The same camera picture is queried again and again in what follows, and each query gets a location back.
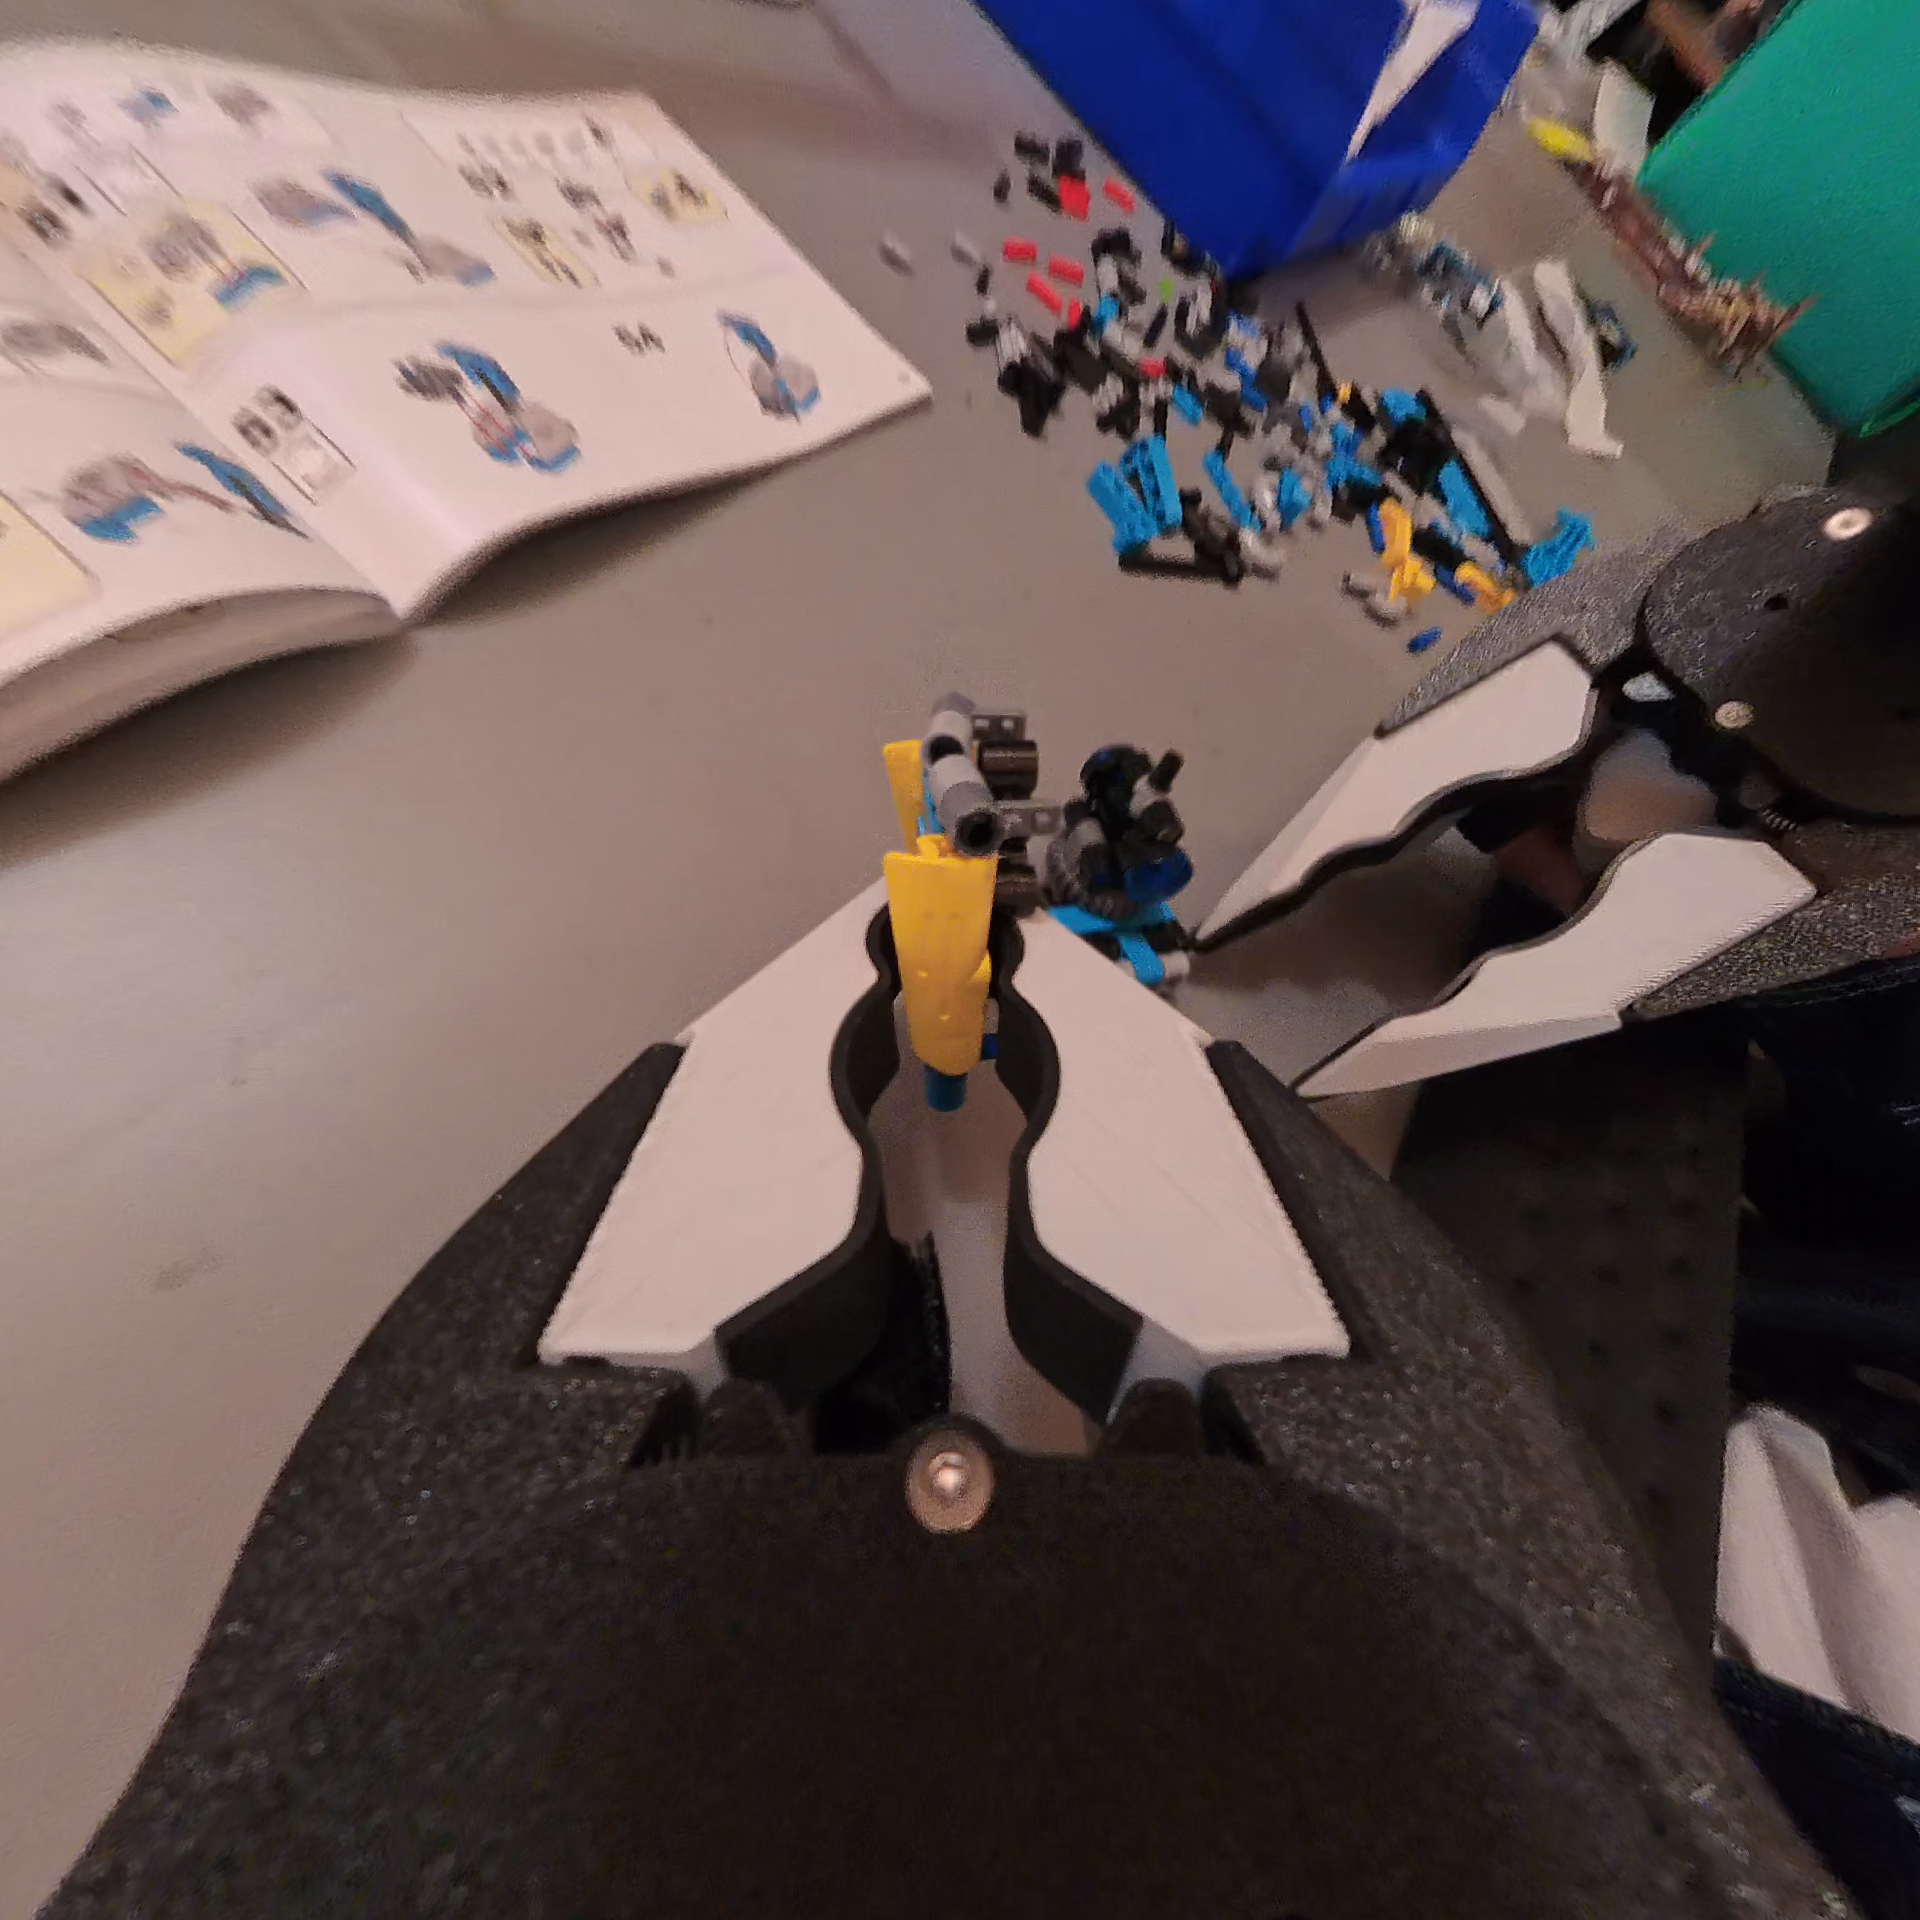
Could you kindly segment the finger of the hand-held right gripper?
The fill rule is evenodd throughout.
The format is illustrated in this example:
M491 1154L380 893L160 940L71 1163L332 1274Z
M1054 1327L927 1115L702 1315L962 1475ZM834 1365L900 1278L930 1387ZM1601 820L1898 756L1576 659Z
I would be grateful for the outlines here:
M1299 1094L1416 1086L1612 1035L1643 997L1814 897L1814 877L1761 838L1656 834L1622 853L1555 935L1489 950L1443 998L1376 1025L1307 1070Z
M1551 639L1367 735L1228 887L1202 922L1202 947L1230 943L1331 877L1392 859L1487 789L1570 762L1598 705L1587 666Z

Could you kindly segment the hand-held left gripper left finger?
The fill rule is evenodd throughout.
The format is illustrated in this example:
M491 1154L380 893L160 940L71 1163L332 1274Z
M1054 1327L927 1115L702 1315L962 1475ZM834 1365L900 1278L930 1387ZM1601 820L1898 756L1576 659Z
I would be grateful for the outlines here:
M884 893L858 893L649 1054L665 1065L542 1363L833 1387L881 1339L892 1242L868 1126L898 1070Z

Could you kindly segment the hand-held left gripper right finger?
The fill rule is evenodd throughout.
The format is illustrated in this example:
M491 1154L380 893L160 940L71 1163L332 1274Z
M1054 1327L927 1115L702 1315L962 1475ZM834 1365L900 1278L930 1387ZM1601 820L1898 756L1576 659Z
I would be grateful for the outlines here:
M1024 1117L1001 1295L1049 1386L1351 1353L1212 1035L1056 918L1008 935L999 1079Z

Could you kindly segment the black gear brick assembly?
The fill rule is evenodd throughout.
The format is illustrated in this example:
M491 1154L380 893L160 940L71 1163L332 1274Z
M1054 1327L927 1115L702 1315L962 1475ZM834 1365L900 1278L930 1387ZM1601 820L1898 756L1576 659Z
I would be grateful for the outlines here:
M1180 753L1095 750L1043 863L1043 902L1083 947L1151 991L1188 973L1194 937L1172 909L1194 883L1172 787Z

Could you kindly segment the blue yellow brick assembly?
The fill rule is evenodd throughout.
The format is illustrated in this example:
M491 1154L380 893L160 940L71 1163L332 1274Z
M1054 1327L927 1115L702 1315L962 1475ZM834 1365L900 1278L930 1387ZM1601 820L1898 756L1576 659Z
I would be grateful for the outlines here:
M993 913L1001 876L1034 883L1024 846L1048 828L1036 805L1039 746L1019 710L969 694L936 702L920 735L882 747L900 851L882 859L905 1030L927 1105L958 1114L987 1054Z

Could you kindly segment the grey desk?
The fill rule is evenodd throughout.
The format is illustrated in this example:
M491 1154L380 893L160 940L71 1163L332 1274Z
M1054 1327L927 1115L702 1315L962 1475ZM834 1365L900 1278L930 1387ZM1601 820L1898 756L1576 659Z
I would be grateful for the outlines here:
M6 1916L175 1708L284 1458L414 1274L644 1047L878 876L881 743L1019 705L1185 753L1200 917L1420 674L1344 601L1119 574L950 246L1067 117L969 5L6 5L402 89L654 95L929 378L738 491L575 523L412 639L6 789Z

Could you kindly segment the black studded mat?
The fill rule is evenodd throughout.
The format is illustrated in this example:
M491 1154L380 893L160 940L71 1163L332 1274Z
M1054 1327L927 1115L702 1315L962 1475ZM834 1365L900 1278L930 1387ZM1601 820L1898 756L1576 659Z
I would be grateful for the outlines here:
M1394 1181L1503 1290L1713 1661L1746 1055L1683 1015L1454 1073Z

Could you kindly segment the pile of small brick parts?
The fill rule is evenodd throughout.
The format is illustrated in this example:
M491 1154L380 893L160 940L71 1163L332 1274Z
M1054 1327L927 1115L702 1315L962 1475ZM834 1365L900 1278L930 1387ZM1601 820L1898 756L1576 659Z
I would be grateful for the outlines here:
M1095 173L1082 138L1017 131L993 204L1017 195L1065 234L951 237L976 299L968 347L1031 442L1079 409L1110 443L1087 494L1120 569L1274 581L1337 523L1366 540L1344 595L1400 626L1428 601L1497 613L1594 553L1594 521L1534 525L1428 389L1342 378L1306 303L1265 314L1177 223L1151 251L1138 191Z

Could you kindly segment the wooden lattice model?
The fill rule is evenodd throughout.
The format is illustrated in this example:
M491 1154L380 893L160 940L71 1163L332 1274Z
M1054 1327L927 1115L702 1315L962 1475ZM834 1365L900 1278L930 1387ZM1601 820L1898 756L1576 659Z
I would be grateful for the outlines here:
M1691 241L1612 162L1588 156L1560 159L1563 173L1640 268L1663 311L1700 345L1716 370L1742 378L1818 307L1818 294L1782 301L1762 277L1716 273L1711 241Z

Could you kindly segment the white paper bag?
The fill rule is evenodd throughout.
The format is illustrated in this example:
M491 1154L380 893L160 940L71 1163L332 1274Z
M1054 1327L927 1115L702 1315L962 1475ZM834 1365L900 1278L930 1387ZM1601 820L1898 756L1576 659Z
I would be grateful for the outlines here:
M1468 326L1466 347L1489 396L1482 412L1516 438L1528 422L1558 425L1576 452L1616 461L1625 449L1615 436L1601 335L1569 262L1546 255L1519 278L1497 278L1497 303Z

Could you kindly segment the green box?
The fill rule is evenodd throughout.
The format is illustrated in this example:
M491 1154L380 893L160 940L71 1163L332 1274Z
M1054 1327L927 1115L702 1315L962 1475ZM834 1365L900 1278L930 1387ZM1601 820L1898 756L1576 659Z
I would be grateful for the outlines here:
M1919 5L1790 5L1640 169L1716 273L1808 301L1779 359L1867 438L1916 412Z

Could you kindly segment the person's white shirt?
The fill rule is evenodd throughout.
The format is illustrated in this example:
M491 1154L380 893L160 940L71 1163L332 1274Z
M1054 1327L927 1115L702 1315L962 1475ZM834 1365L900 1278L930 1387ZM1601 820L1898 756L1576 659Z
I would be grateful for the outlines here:
M1746 1666L1919 1739L1919 1502L1865 1498L1784 1407L1724 1451L1714 1622Z

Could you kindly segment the blue plastic bin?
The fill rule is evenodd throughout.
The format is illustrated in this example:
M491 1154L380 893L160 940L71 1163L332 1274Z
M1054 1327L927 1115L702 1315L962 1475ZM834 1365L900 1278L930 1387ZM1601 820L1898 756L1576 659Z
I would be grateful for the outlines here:
M980 2L1175 229L1230 274L1426 211L1531 50L1528 2Z

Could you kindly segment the person's denim jacket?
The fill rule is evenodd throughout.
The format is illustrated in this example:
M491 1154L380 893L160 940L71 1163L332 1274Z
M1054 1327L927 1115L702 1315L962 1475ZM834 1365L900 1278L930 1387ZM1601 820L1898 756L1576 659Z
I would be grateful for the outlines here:
M1792 1823L1872 1918L1919 1916L1919 1743L1716 1657L1713 1684Z

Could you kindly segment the building instruction booklet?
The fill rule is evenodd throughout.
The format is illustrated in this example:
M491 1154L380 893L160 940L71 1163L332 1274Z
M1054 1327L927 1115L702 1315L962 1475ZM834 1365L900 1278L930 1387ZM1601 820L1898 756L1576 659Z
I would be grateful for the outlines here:
M2 775L924 373L628 89L10 41Z

